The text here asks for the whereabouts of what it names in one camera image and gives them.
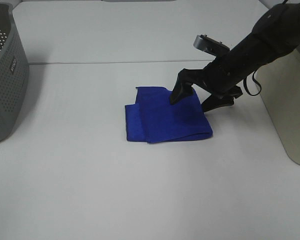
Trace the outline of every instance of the beige box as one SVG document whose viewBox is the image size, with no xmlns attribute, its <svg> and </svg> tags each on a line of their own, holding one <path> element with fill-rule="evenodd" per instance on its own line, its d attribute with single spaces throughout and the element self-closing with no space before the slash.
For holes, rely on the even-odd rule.
<svg viewBox="0 0 300 240">
<path fill-rule="evenodd" d="M 300 53 L 261 67 L 261 97 L 288 156 L 300 165 Z"/>
</svg>

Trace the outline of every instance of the blue towel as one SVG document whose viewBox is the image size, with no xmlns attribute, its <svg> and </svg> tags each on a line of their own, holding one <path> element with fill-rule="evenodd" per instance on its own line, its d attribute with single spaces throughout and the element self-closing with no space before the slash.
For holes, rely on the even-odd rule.
<svg viewBox="0 0 300 240">
<path fill-rule="evenodd" d="M 195 91 L 171 105 L 171 91 L 137 87 L 135 104 L 125 106 L 126 139 L 131 142 L 176 142 L 210 138 L 213 134 Z"/>
</svg>

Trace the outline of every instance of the gray laundry basket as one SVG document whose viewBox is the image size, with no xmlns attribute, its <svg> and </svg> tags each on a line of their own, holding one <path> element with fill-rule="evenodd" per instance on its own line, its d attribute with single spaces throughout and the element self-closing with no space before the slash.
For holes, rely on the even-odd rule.
<svg viewBox="0 0 300 240">
<path fill-rule="evenodd" d="M 29 64 L 12 9 L 11 4 L 0 3 L 0 141 L 15 125 L 29 78 Z"/>
</svg>

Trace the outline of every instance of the white table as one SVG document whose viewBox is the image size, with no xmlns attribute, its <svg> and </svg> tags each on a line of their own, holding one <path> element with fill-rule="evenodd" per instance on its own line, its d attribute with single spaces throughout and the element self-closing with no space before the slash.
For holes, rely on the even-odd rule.
<svg viewBox="0 0 300 240">
<path fill-rule="evenodd" d="M 300 240 L 300 166 L 259 97 L 207 113 L 211 139 L 126 141 L 135 86 L 206 63 L 31 66 L 0 143 L 0 240 Z"/>
<path fill-rule="evenodd" d="M 13 10 L 31 63 L 212 60 L 193 47 L 208 34 L 230 48 L 267 8 L 257 0 L 22 2 Z"/>
</svg>

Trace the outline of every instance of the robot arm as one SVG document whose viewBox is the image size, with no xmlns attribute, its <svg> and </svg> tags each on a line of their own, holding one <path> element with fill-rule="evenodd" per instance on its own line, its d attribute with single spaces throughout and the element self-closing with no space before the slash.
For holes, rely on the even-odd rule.
<svg viewBox="0 0 300 240">
<path fill-rule="evenodd" d="M 216 56 L 204 69 L 183 69 L 179 72 L 170 103 L 193 94 L 192 84 L 211 93 L 202 103 L 204 112 L 231 106 L 243 93 L 239 82 L 291 53 L 300 45 L 300 3 L 277 4 L 255 24 L 252 32 L 232 50 L 206 35 L 197 36 L 194 46 Z"/>
</svg>

